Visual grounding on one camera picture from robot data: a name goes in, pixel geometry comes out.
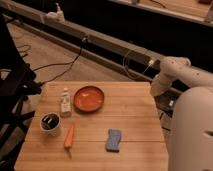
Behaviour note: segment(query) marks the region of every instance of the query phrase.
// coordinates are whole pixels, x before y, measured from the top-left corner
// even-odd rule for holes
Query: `orange carrot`
[[[69,149],[72,147],[72,142],[73,142],[73,134],[74,134],[74,124],[72,124],[69,127],[69,130],[67,132],[67,136],[64,141],[64,148]]]

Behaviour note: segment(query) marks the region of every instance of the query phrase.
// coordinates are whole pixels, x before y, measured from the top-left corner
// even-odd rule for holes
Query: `bowl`
[[[74,106],[81,112],[95,112],[103,106],[103,103],[104,93],[95,86],[85,86],[74,95]]]

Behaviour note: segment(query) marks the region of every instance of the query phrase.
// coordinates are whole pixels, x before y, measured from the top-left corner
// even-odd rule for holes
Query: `cup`
[[[43,132],[52,136],[60,135],[60,116],[56,113],[45,114],[41,117],[40,128]]]

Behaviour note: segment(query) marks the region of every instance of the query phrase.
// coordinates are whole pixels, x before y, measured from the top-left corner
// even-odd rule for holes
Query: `white bottle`
[[[61,117],[71,116],[71,100],[68,88],[64,88],[61,93]]]
[[[57,6],[58,20],[59,20],[59,22],[63,23],[63,22],[65,22],[64,12],[61,10],[58,3],[56,3],[56,6]]]

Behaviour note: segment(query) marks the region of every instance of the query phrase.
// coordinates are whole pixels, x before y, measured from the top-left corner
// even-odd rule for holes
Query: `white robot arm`
[[[177,100],[171,126],[169,171],[213,171],[213,74],[187,58],[166,57],[151,84],[158,96],[179,79],[190,88]]]
[[[213,74],[192,67],[187,58],[165,57],[160,63],[160,69],[160,73],[153,79],[151,85],[153,96],[163,94],[177,79],[189,87],[213,87]]]

